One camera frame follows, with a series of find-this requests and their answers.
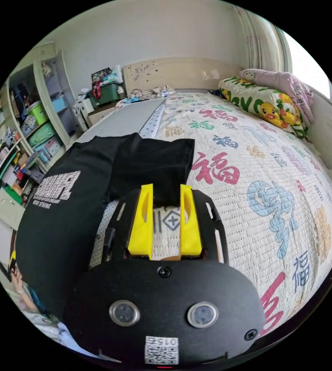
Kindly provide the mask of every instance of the blue storage basket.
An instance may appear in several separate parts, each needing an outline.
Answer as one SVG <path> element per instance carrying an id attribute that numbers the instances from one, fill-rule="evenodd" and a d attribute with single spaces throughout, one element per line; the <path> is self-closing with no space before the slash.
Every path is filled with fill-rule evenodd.
<path id="1" fill-rule="evenodd" d="M 54 110 L 60 112 L 65 108 L 65 99 L 63 97 L 53 100 Z"/>

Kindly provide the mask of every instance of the wooden headboard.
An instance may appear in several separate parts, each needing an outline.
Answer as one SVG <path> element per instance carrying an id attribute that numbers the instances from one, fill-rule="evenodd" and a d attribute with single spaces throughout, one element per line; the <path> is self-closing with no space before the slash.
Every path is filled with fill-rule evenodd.
<path id="1" fill-rule="evenodd" d="M 217 89 L 220 80 L 239 74 L 242 68 L 229 62 L 204 58 L 161 58 L 123 67 L 127 95 L 133 89 L 148 90 L 170 85 L 179 89 Z"/>

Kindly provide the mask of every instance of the green storage basket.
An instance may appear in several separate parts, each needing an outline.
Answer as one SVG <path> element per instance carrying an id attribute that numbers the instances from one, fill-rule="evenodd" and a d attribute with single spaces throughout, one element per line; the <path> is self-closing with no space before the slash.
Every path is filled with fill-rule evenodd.
<path id="1" fill-rule="evenodd" d="M 28 108 L 27 112 L 28 112 L 28 115 L 31 115 L 36 118 L 36 124 L 38 126 L 44 124 L 48 120 L 47 114 L 40 100 L 33 103 Z"/>
<path id="2" fill-rule="evenodd" d="M 89 93 L 89 98 L 91 101 L 92 106 L 98 108 L 105 103 L 113 102 L 118 100 L 118 93 L 117 93 L 118 85 L 116 83 L 104 85 L 100 87 L 100 98 L 96 99 L 92 94 L 92 91 Z"/>
<path id="3" fill-rule="evenodd" d="M 46 123 L 44 126 L 39 128 L 36 132 L 34 132 L 31 137 L 28 139 L 29 145 L 34 148 L 47 140 L 49 140 L 52 136 L 56 135 L 54 127 L 51 123 Z"/>

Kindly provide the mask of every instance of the quilted bedspread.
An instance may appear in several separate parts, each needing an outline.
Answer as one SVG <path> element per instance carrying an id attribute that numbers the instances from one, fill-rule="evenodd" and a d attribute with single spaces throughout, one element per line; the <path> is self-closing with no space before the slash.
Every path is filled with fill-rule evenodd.
<path id="1" fill-rule="evenodd" d="M 332 267 L 332 179 L 305 141 L 203 93 L 164 103 L 156 139 L 194 138 L 188 184 L 209 195 L 223 221 L 230 265 L 262 298 L 269 333 L 296 314 Z M 100 224 L 91 266 L 100 263 Z M 180 210 L 154 210 L 153 256 L 178 255 Z"/>

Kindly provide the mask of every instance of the black t-shirt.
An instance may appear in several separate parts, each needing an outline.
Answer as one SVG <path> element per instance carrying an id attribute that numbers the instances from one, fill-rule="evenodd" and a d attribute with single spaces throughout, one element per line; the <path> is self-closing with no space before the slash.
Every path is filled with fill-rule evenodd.
<path id="1" fill-rule="evenodd" d="M 46 308 L 61 317 L 65 299 L 88 269 L 107 204 L 153 184 L 154 204 L 178 206 L 194 140 L 95 137 L 75 143 L 48 171 L 27 206 L 16 238 L 18 267 Z"/>

